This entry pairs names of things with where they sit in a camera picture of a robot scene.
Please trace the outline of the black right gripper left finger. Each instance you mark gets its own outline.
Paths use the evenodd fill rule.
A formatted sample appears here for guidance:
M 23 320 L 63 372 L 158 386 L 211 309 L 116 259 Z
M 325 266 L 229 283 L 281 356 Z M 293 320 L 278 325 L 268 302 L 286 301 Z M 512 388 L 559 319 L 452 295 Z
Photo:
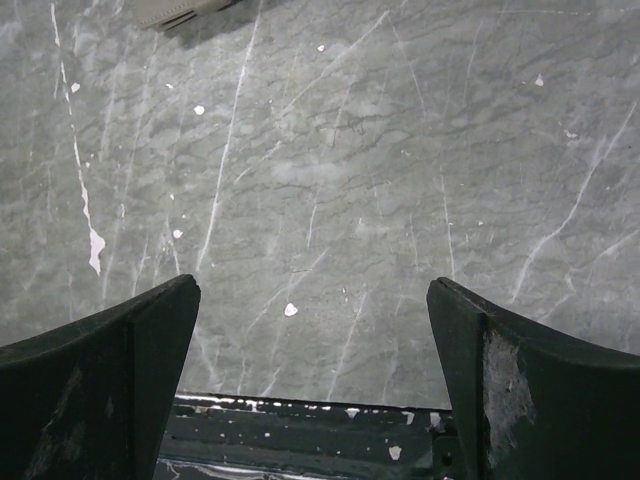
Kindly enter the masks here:
M 152 478 L 200 300 L 183 274 L 3 346 L 2 478 Z

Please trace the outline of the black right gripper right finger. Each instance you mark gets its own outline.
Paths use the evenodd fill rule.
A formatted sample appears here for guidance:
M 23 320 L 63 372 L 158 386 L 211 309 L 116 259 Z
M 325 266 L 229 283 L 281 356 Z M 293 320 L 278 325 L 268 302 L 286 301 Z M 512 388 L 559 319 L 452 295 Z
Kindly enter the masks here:
M 445 277 L 426 294 L 470 479 L 636 479 L 639 358 Z

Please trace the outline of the grey card holder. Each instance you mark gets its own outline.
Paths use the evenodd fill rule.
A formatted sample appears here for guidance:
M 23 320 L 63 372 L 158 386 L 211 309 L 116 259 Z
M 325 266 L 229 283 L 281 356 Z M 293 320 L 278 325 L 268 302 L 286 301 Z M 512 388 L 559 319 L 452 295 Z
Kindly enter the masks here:
M 135 0 L 134 12 L 144 30 L 166 31 L 195 17 L 218 12 L 232 0 Z

